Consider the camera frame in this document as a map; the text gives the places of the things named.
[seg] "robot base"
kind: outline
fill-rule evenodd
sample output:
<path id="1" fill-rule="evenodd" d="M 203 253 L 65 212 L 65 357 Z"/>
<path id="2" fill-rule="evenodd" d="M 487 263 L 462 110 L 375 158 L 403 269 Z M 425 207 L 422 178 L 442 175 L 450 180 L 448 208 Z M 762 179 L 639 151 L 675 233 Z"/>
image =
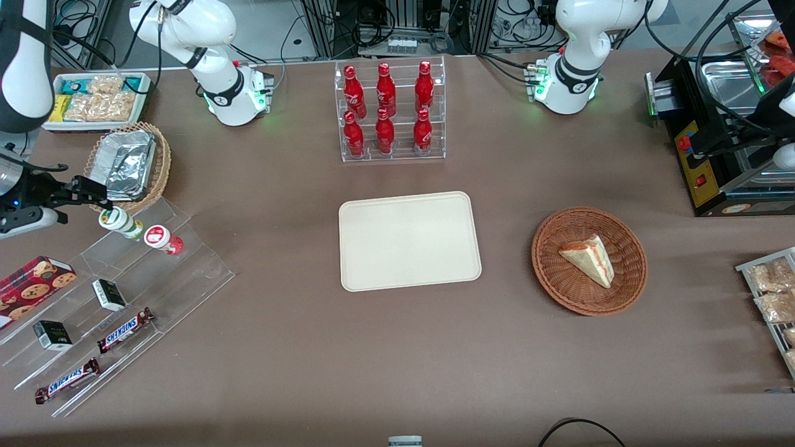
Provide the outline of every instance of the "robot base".
<path id="1" fill-rule="evenodd" d="M 207 106 L 216 118 L 227 126 L 242 126 L 262 113 L 270 113 L 273 101 L 273 77 L 267 78 L 262 72 L 250 67 L 240 66 L 243 74 L 243 89 L 225 107 L 214 106 L 205 95 Z"/>
<path id="2" fill-rule="evenodd" d="M 532 70 L 525 70 L 525 80 L 539 83 L 527 86 L 527 96 L 530 102 L 542 103 L 555 113 L 572 115 L 583 110 L 585 104 L 594 97 L 599 80 L 595 80 L 591 88 L 581 93 L 571 93 L 555 73 L 558 59 L 560 54 L 553 54 L 546 59 L 539 59 Z"/>

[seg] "red bottle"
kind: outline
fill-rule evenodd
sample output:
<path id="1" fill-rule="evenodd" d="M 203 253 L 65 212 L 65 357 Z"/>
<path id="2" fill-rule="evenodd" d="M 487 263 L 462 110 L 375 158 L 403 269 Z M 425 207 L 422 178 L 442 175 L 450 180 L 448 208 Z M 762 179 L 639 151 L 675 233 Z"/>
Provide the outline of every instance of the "red bottle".
<path id="1" fill-rule="evenodd" d="M 417 113 L 423 107 L 431 110 L 433 105 L 433 78 L 431 77 L 431 63 L 427 60 L 420 62 L 420 75 L 417 77 L 417 83 L 414 84 L 414 95 L 417 97 L 414 103 Z"/>
<path id="2" fill-rule="evenodd" d="M 367 107 L 364 105 L 362 83 L 356 79 L 356 70 L 353 65 L 346 65 L 343 73 L 345 74 L 345 102 L 348 105 L 348 110 L 356 114 L 356 119 L 364 119 L 367 116 Z"/>
<path id="3" fill-rule="evenodd" d="M 378 109 L 375 133 L 378 135 L 378 150 L 384 155 L 391 154 L 395 143 L 395 126 L 390 120 L 389 112 L 384 107 Z"/>
<path id="4" fill-rule="evenodd" d="M 352 111 L 345 111 L 345 142 L 348 146 L 348 151 L 353 158 L 364 157 L 364 133 L 362 127 L 356 122 L 356 116 Z"/>
<path id="5" fill-rule="evenodd" d="M 390 65 L 386 62 L 378 64 L 378 84 L 375 86 L 378 93 L 378 107 L 383 107 L 389 116 L 398 112 L 398 98 L 395 93 L 395 81 L 390 75 Z"/>
<path id="6" fill-rule="evenodd" d="M 417 113 L 417 122 L 414 123 L 414 153 L 420 157 L 428 155 L 431 151 L 431 132 L 433 128 L 428 121 L 428 109 Z"/>

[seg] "acrylic bottle rack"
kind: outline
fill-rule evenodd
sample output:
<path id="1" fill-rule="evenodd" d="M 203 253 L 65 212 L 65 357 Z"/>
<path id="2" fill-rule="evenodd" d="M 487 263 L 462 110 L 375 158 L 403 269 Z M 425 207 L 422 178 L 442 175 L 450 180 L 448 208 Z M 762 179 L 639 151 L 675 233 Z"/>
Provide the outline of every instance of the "acrylic bottle rack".
<path id="1" fill-rule="evenodd" d="M 0 332 L 3 367 L 14 389 L 28 395 L 32 406 L 39 387 L 83 366 L 91 357 L 98 360 L 100 375 L 40 405 L 53 417 L 74 411 L 235 276 L 218 254 L 202 243 L 188 224 L 190 218 L 166 199 L 135 218 L 145 226 L 165 225 L 183 239 L 182 252 L 170 256 L 143 241 L 108 233 L 69 262 L 78 278 L 65 293 L 49 298 Z M 116 283 L 127 304 L 124 310 L 114 313 L 99 306 L 91 286 L 97 278 Z M 155 319 L 100 355 L 97 341 L 145 307 Z M 63 323 L 73 345 L 63 352 L 43 349 L 32 327 L 39 320 Z"/>
<path id="2" fill-rule="evenodd" d="M 429 111 L 429 121 L 433 128 L 431 150 L 424 157 L 414 153 L 414 123 L 417 121 L 417 111 L 414 106 L 414 84 L 417 82 L 422 60 L 427 60 L 431 63 L 431 77 L 433 78 L 433 106 Z M 392 117 L 392 123 L 395 128 L 395 147 L 390 155 L 382 154 L 378 150 L 375 134 L 375 123 L 378 121 L 378 97 L 375 92 L 375 85 L 378 82 L 378 61 L 337 62 L 335 66 L 334 92 L 337 103 L 339 147 L 343 161 L 368 162 L 444 158 L 447 155 L 447 135 L 445 134 L 445 123 L 447 120 L 445 85 L 447 79 L 444 72 L 444 58 L 442 56 L 396 58 L 388 61 L 390 74 L 395 82 L 395 90 L 397 92 L 397 114 Z M 364 88 L 364 103 L 367 107 L 367 116 L 359 121 L 359 125 L 364 132 L 364 157 L 362 158 L 353 158 L 348 152 L 343 132 L 345 126 L 343 114 L 347 110 L 347 104 L 345 103 L 344 93 L 345 77 L 342 71 L 349 64 L 356 68 L 356 77 Z"/>

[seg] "table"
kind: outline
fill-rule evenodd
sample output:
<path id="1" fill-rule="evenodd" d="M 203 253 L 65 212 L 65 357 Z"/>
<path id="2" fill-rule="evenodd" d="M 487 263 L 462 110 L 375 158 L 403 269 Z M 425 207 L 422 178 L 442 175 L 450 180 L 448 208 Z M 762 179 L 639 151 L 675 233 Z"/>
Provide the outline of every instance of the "table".
<path id="1" fill-rule="evenodd" d="M 673 145 L 646 118 L 643 74 L 667 60 L 615 52 L 591 104 L 559 116 L 449 57 L 448 158 L 378 166 L 339 159 L 333 64 L 289 66 L 273 113 L 240 128 L 207 112 L 188 72 L 164 72 L 146 120 L 172 148 L 165 195 L 238 276 L 68 418 L 0 372 L 0 444 L 519 446 L 579 416 L 628 445 L 791 445 L 792 398 L 762 393 L 791 381 L 733 267 L 792 246 L 793 221 L 692 217 Z M 43 132 L 33 161 L 82 172 L 96 139 Z M 478 280 L 343 290 L 342 203 L 456 190 L 475 213 Z M 574 205 L 644 244 L 649 284 L 623 314 L 570 313 L 532 273 L 536 226 Z M 67 211 L 67 226 L 0 243 L 0 274 L 103 234 L 88 207 Z"/>

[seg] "wicker basket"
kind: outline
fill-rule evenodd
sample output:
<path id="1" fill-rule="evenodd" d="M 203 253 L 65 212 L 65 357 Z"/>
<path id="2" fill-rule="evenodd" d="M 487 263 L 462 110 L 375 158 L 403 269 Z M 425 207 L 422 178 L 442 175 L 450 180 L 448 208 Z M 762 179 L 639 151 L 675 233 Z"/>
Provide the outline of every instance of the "wicker basket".
<path id="1" fill-rule="evenodd" d="M 566 243 L 597 234 L 610 256 L 615 278 L 605 289 L 560 256 Z M 635 303 L 646 287 L 646 253 L 632 231 L 596 208 L 567 208 L 547 217 L 531 247 L 533 269 L 544 289 L 564 307 L 590 316 L 613 315 Z"/>
<path id="2" fill-rule="evenodd" d="M 132 132 L 133 130 L 146 130 L 153 134 L 157 137 L 157 148 L 154 153 L 155 159 L 152 162 L 152 174 L 149 177 L 149 185 L 147 185 L 149 192 L 146 193 L 146 196 L 137 202 L 114 202 L 114 205 L 124 209 L 131 215 L 147 209 L 154 204 L 155 200 L 163 195 L 165 184 L 169 180 L 169 169 L 171 168 L 171 149 L 169 148 L 169 142 L 163 138 L 163 134 L 155 126 L 147 122 L 136 122 L 119 127 L 118 129 L 113 129 L 110 133 Z M 94 145 L 91 155 L 88 156 L 86 168 L 83 170 L 83 175 L 86 177 L 88 177 L 88 174 L 91 172 L 91 167 L 94 165 L 94 158 L 96 157 L 97 149 L 101 141 L 102 139 L 100 138 Z M 91 207 L 97 212 L 102 211 L 102 208 L 96 205 L 92 205 Z"/>

